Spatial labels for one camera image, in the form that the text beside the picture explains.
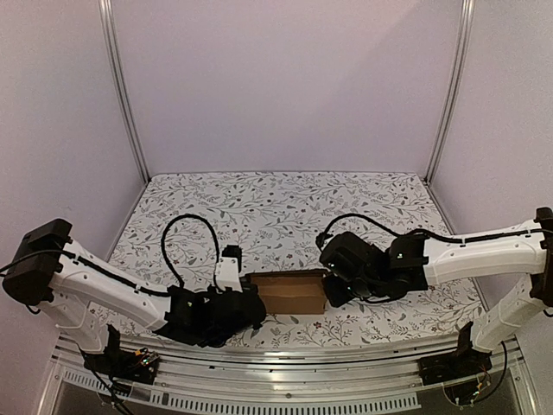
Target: silver metal beam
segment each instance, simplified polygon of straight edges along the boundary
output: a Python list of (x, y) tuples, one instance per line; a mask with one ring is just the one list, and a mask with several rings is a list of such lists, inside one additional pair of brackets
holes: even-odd
[(127, 86), (124, 82), (115, 22), (113, 20), (113, 10), (111, 8), (111, 0), (99, 0), (99, 6), (102, 28), (104, 29), (105, 45), (107, 47), (107, 54), (111, 66), (111, 74), (113, 75), (113, 82), (118, 95), (119, 106), (121, 107), (121, 114), (123, 116), (125, 129), (127, 130), (130, 148), (132, 150), (132, 155), (135, 157), (138, 172), (140, 173), (142, 180), (144, 183), (148, 183), (151, 175), (148, 171), (148, 165), (146, 164), (146, 158), (144, 157), (142, 145), (140, 144), (137, 126), (130, 108)]
[(448, 95), (443, 107), (442, 117), (438, 126), (434, 148), (430, 156), (429, 166), (426, 169), (424, 181), (431, 184), (434, 180), (435, 173), (438, 169), (440, 159), (442, 158), (443, 146), (448, 136), (449, 126), (453, 118), (455, 102), (459, 94), (459, 86), (461, 84), (461, 75), (465, 66), (465, 59), (468, 51), (468, 41), (470, 39), (470, 30), (473, 25), (474, 0), (463, 0), (461, 9), (461, 22), (459, 25), (459, 34), (457, 36), (457, 48), (455, 50), (455, 58), (451, 79), (449, 80)]

